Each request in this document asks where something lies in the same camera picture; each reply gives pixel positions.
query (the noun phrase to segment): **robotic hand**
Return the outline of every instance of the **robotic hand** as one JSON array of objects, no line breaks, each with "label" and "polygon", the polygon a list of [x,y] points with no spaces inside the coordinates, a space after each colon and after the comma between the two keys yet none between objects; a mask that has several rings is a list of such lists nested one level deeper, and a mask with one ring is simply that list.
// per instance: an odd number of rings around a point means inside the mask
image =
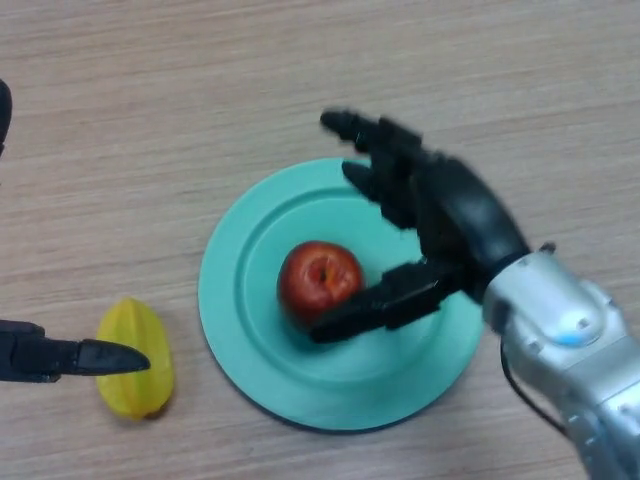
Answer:
[{"label": "robotic hand", "polygon": [[[400,328],[462,291],[501,337],[509,384],[573,442],[589,476],[640,478],[640,345],[611,296],[573,275],[552,244],[532,251],[487,185],[461,160],[424,148],[415,132],[340,110],[324,112],[321,123],[369,156],[370,165],[344,162],[345,177],[385,219],[416,230],[424,257],[328,312],[312,339]],[[511,370],[551,402],[560,422]]]},{"label": "robotic hand", "polygon": [[[0,156],[11,123],[11,91],[0,80]],[[137,350],[101,340],[52,340],[27,322],[0,320],[0,381],[53,383],[61,375],[109,375],[146,370]]]}]

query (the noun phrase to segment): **red apple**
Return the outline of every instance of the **red apple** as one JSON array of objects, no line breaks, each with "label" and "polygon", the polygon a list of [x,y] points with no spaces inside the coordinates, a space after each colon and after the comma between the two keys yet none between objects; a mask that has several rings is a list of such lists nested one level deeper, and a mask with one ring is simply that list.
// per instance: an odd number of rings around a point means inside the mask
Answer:
[{"label": "red apple", "polygon": [[356,257],[344,247],[311,241],[295,247],[278,276],[278,298],[293,323],[308,330],[325,311],[364,287]]}]

